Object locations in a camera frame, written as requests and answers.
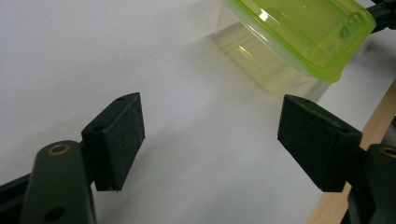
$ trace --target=white table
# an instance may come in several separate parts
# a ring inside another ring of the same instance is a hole
[[[219,7],[0,2],[0,185],[140,91],[147,138],[122,192],[92,186],[99,223],[304,223],[321,192],[276,140],[282,99],[215,44]],[[395,36],[372,35],[317,102],[362,129],[396,77]]]

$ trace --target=lime green container lid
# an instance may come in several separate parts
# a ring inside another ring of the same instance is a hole
[[[302,73],[335,82],[375,28],[354,0],[223,0],[264,44]]]

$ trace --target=transparent plastic container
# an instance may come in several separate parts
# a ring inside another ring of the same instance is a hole
[[[223,0],[218,45],[265,91],[335,82],[375,28],[354,0]]]

